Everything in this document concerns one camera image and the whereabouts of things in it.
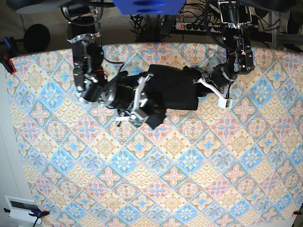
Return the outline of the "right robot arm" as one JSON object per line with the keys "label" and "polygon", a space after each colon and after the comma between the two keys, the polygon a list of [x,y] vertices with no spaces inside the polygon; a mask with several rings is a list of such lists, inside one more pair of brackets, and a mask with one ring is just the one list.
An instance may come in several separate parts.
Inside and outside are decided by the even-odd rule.
{"label": "right robot arm", "polygon": [[119,69],[117,75],[108,80],[102,68],[106,58],[99,27],[103,9],[109,7],[114,7],[114,3],[102,0],[72,0],[60,7],[69,29],[74,82],[81,102],[116,109],[117,124],[130,122],[139,128],[149,118],[144,87],[153,74],[143,72],[129,76],[127,71]]}

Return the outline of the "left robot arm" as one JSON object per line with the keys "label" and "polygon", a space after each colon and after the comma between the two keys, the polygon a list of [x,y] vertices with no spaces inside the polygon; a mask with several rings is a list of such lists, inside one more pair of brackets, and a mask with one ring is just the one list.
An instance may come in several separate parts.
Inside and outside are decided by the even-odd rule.
{"label": "left robot arm", "polygon": [[195,81],[198,97],[209,93],[224,92],[225,87],[231,87],[239,75],[247,75],[255,69],[253,53],[250,45],[250,30],[247,24],[251,22],[249,7],[232,0],[219,0],[221,23],[223,25],[222,42],[218,41],[208,27],[208,11],[211,0],[206,2],[204,9],[204,26],[207,34],[220,47],[226,50],[226,62],[213,67],[213,71],[202,75],[206,84],[214,87],[207,88]]}

